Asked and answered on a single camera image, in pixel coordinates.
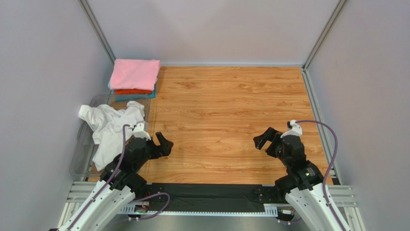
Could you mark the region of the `white t-shirt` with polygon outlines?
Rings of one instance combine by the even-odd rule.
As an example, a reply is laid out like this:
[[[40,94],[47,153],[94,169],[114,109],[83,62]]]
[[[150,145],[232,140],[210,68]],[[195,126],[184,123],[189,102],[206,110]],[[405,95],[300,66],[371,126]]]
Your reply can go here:
[[[129,101],[126,109],[116,110],[102,104],[97,107],[82,105],[78,117],[93,131],[92,138],[98,149],[92,159],[97,171],[103,170],[123,149],[123,139],[130,139],[132,127],[144,121],[145,106]]]

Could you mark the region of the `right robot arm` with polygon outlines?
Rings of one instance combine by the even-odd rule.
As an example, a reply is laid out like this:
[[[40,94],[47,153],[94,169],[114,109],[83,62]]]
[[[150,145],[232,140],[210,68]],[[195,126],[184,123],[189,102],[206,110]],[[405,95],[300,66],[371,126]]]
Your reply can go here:
[[[285,133],[268,128],[253,138],[259,150],[269,141],[265,152],[286,168],[286,176],[275,180],[273,196],[290,204],[312,231],[349,231],[351,228],[335,205],[324,176],[307,159],[301,135],[297,126]]]

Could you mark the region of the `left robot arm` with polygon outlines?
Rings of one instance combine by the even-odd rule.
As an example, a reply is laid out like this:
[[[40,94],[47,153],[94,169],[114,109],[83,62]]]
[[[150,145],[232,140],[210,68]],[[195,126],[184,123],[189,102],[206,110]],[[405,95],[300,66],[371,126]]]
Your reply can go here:
[[[59,230],[101,231],[125,205],[169,196],[166,192],[149,193],[147,181],[138,174],[149,160],[171,154],[174,143],[161,132],[155,135],[159,144],[151,137],[123,139],[121,153],[105,167],[87,199]]]

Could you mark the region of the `black base mat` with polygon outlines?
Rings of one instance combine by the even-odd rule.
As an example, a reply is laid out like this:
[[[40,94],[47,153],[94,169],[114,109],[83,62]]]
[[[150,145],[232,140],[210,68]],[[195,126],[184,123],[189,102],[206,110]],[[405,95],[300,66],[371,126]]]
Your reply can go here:
[[[284,205],[273,186],[260,184],[152,183],[144,196],[168,193],[166,212],[262,212],[264,204]]]

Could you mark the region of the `teal folded t-shirt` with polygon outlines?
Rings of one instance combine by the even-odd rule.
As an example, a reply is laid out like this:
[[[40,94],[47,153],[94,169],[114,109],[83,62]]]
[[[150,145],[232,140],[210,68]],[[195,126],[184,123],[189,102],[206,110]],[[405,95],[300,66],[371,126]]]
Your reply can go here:
[[[124,101],[131,101],[131,100],[139,100],[139,99],[153,99],[157,95],[157,84],[154,86],[154,92],[151,94],[115,94],[115,90],[111,89],[110,82],[108,83],[108,89],[112,90],[115,95],[115,102],[124,102]]]

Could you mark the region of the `clear plastic bin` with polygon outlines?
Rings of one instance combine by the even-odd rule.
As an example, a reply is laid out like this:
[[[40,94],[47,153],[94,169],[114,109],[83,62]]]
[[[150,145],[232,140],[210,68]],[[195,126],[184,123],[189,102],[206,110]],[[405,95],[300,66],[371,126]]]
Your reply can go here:
[[[151,99],[131,101],[136,101],[144,106],[145,130],[148,130]],[[128,102],[129,101],[115,102],[114,94],[102,94],[95,96],[90,101],[89,106],[97,107],[102,104],[107,104],[116,110],[122,110],[127,108]],[[70,174],[74,177],[82,178],[84,181],[99,177],[101,172],[96,170],[94,162],[92,161],[97,149],[98,145],[93,141],[91,128],[86,122],[82,122],[77,134],[77,145],[70,165]]]

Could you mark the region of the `orange folded t-shirt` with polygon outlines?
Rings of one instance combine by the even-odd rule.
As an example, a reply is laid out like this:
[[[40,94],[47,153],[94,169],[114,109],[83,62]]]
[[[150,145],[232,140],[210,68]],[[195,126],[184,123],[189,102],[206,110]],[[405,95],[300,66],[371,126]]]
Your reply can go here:
[[[115,94],[151,94],[153,90],[139,90],[139,89],[127,89],[127,90],[115,90]]]

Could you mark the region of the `pink folded t-shirt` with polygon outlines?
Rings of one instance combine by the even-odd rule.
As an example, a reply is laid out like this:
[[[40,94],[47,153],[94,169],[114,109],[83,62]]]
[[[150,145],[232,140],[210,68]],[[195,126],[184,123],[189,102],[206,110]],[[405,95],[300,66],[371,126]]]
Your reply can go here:
[[[153,91],[160,67],[159,60],[116,59],[109,88],[111,90]]]

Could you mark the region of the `right aluminium frame post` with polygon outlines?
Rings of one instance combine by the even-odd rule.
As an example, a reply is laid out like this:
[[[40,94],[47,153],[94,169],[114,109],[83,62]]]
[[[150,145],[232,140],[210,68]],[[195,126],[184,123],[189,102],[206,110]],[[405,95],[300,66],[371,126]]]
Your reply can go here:
[[[305,61],[303,65],[303,70],[308,71],[310,66],[312,65],[315,57],[319,53],[320,48],[324,44],[325,40],[327,39],[329,33],[331,32],[334,24],[340,17],[340,14],[342,13],[343,9],[345,8],[346,4],[348,3],[348,0],[339,0],[334,8],[334,10],[331,13],[331,16],[329,17],[328,21],[326,22],[322,32],[320,33],[317,41],[315,42],[312,50],[310,51],[307,60]]]

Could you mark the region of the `aluminium frame post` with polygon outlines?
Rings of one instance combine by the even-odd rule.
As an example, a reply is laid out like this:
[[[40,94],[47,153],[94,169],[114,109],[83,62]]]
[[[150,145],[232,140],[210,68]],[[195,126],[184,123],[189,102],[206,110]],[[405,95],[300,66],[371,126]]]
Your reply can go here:
[[[80,4],[85,16],[87,17],[94,33],[96,34],[100,44],[102,45],[102,48],[104,52],[106,53],[110,63],[114,65],[115,62],[115,55],[114,52],[112,51],[111,46],[109,45],[109,42],[97,20],[96,15],[93,12],[93,9],[89,3],[88,0],[78,0],[78,3]]]
[[[328,21],[326,22],[322,32],[320,33],[317,41],[315,42],[312,50],[310,51],[307,60],[305,61],[303,65],[303,70],[308,71],[310,66],[312,65],[315,57],[319,53],[320,48],[324,44],[325,40],[327,39],[329,33],[331,32],[334,24],[340,17],[340,14],[342,13],[343,9],[345,8],[346,4],[348,3],[348,0],[339,0],[334,8],[334,10],[331,13],[331,16],[329,17]]]

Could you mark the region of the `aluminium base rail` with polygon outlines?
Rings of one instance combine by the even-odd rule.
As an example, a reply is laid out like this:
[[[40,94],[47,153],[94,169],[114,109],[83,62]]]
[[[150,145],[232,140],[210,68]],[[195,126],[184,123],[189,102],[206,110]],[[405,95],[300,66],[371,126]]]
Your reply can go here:
[[[97,182],[74,181],[69,191],[60,224],[86,200]],[[338,206],[343,219],[351,231],[365,231],[352,188],[348,185],[330,185],[329,194]],[[273,185],[239,184],[172,184],[148,183],[145,191],[148,196],[156,193],[168,193],[170,203],[161,215],[176,216],[227,216],[227,217],[268,217],[296,222],[301,214],[291,209],[291,205],[274,199]],[[155,213],[167,201],[166,196],[158,196],[149,203],[126,205],[119,214],[137,215],[141,205],[149,206],[146,215]]]

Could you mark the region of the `left aluminium frame post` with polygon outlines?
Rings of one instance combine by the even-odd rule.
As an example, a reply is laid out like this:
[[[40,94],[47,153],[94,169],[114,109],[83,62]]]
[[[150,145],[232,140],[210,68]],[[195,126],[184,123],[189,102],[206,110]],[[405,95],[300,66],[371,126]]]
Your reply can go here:
[[[114,52],[112,51],[111,46],[109,45],[109,42],[97,20],[96,15],[93,12],[93,9],[89,3],[88,0],[78,0],[78,3],[80,4],[85,16],[87,17],[94,33],[96,34],[100,44],[102,45],[102,48],[104,52],[106,53],[110,63],[114,65],[115,62],[115,55]]]

